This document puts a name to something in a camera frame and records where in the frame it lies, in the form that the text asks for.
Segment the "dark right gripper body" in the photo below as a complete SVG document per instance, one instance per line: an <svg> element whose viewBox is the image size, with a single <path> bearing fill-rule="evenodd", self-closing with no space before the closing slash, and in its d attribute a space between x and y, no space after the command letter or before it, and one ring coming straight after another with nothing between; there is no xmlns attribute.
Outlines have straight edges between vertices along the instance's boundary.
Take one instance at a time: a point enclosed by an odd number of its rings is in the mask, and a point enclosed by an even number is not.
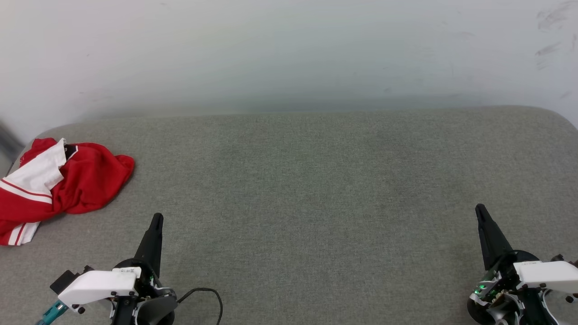
<svg viewBox="0 0 578 325"><path fill-rule="evenodd" d="M546 288L522 284L515 263L538 262L533 254L514 250L485 264L486 274L467 302L468 313L480 325L555 325L545 301Z"/></svg>

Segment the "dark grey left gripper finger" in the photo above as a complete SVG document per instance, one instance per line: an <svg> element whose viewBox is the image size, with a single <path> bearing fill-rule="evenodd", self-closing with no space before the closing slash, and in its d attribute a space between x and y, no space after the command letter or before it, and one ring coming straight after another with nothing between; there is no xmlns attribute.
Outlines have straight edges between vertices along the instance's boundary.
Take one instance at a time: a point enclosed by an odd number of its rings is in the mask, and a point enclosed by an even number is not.
<svg viewBox="0 0 578 325"><path fill-rule="evenodd" d="M137 265L148 268L150 273L160 277L160 266L163 243L163 221L161 213L155 213L149 228L143 235L140 245L134 256Z"/></svg>

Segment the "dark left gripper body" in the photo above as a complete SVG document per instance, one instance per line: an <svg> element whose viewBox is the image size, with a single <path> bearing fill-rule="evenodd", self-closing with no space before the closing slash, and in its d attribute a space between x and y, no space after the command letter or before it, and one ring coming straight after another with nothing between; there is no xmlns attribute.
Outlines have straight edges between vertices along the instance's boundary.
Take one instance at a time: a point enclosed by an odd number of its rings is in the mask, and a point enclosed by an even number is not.
<svg viewBox="0 0 578 325"><path fill-rule="evenodd" d="M164 287L159 280L160 258L127 259L115 268L127 271L132 268L140 271L136 276L134 288L128 293L116 293L111 301L112 325L171 325L178 306L176 293L170 287Z"/></svg>

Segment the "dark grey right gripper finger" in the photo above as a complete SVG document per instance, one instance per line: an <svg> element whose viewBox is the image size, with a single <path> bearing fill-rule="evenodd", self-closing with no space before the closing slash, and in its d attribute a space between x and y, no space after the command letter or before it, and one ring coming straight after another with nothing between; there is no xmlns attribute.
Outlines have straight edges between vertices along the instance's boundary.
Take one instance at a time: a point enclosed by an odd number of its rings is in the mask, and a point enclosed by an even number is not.
<svg viewBox="0 0 578 325"><path fill-rule="evenodd" d="M486 271L506 271L512 263L513 248L483 204L475 206L478 233Z"/></svg>

